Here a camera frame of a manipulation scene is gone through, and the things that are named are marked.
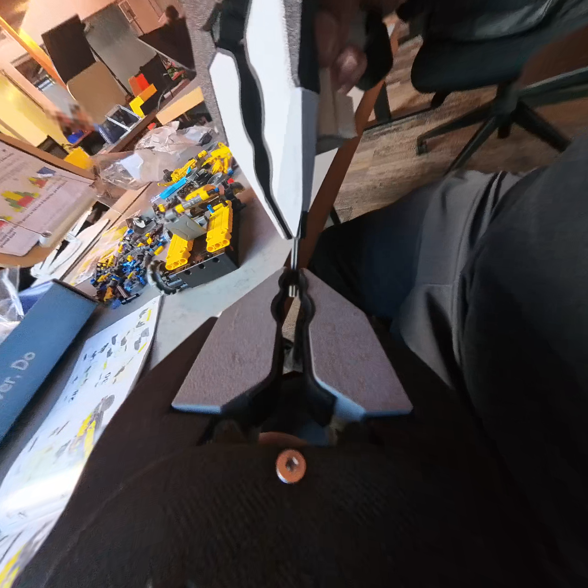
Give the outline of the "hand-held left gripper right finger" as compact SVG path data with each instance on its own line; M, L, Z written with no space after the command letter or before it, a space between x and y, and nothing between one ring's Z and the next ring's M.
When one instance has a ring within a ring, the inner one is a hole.
M305 361L312 383L342 420L408 415L413 404L368 317L307 269L300 270Z

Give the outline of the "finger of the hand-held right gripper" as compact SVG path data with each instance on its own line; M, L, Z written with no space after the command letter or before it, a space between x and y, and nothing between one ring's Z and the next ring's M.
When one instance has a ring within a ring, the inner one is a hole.
M269 187L286 238L301 239L315 166L319 66L314 1L251 1L245 46L258 83Z
M254 166L254 146L248 136L241 104L241 87L235 57L227 51L217 51L210 63L210 80L217 102L220 119L229 146L242 174L270 217L278 234L281 227L266 201L265 192Z

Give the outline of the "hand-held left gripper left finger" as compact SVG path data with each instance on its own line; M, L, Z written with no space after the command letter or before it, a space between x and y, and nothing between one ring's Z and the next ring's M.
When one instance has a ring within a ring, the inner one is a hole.
M173 400L182 412L220 415L246 406L277 373L275 318L283 271L276 271L218 317Z

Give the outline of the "black axle rod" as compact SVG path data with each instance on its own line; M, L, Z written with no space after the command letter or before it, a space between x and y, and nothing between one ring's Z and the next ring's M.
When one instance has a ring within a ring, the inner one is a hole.
M299 251L300 244L306 237L308 210L303 210L300 216L297 233L293 239L292 251L290 256L291 280L289 284L289 297L298 296L299 286Z

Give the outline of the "yellow black brick vehicle model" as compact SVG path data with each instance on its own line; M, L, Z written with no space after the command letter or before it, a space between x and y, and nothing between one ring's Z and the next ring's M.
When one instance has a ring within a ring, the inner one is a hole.
M173 234L165 259L154 259L147 270L148 283L165 295L194 289L236 271L239 259L239 223L244 204L239 198L222 198L209 205L202 217L203 233L187 240Z

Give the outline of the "instruction booklet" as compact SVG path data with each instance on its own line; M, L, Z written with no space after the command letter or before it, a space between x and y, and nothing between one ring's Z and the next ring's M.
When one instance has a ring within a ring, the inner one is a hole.
M1 587L11 587L48 537L136 384L162 298L146 300L85 339L55 403L1 474Z

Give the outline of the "pile of brick parts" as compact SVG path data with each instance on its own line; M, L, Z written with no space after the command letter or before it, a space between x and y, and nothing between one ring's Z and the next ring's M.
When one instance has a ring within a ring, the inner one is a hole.
M97 265L91 279L96 298L113 309L138 298L149 285L150 263L165 259L173 234L194 239L203 233L209 205L239 198L244 187L235 180L235 169L229 147L215 142L182 167L165 171L151 207L127 219L114 254Z

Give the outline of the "person's right hand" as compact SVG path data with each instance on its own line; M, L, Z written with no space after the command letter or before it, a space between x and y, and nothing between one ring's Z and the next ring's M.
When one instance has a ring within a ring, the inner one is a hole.
M329 70L333 87L344 95L357 85L366 69L363 49L348 39L360 8L359 1L318 1L314 17L319 66Z

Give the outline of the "crumpled clear plastic bag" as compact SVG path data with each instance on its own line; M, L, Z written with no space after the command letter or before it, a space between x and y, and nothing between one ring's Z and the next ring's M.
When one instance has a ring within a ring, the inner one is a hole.
M180 123L173 121L150 130L132 149L93 156L92 169L107 185L139 189L163 180L165 171L182 167L217 138L207 126L180 128Z

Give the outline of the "yellow printed sheet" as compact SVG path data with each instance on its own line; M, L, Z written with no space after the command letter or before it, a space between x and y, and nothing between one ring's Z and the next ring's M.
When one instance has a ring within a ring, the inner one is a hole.
M127 228L126 220L121 219L104 231L62 280L71 286L77 286L92 279L99 262L114 254Z

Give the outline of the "blue cardboard box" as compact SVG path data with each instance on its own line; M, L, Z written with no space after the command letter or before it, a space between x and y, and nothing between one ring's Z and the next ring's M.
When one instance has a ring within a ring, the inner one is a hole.
M56 280L28 288L19 298L24 317L1 343L1 439L98 306L91 296Z

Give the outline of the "black chair base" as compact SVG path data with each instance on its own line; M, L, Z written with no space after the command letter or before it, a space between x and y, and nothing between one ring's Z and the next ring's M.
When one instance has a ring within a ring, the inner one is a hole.
M463 167L494 133L509 136L512 124L558 152L570 140L523 101L520 78L528 60L554 40L587 25L587 1L406 1L404 22L420 22L422 46L411 69L420 93L441 102L451 93L496 86L491 102L416 139L416 153L431 138L480 123L446 173Z

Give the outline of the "document stand with paper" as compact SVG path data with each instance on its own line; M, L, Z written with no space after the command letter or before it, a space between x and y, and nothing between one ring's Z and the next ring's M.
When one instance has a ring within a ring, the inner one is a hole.
M1 268L44 261L96 201L92 172L1 134Z

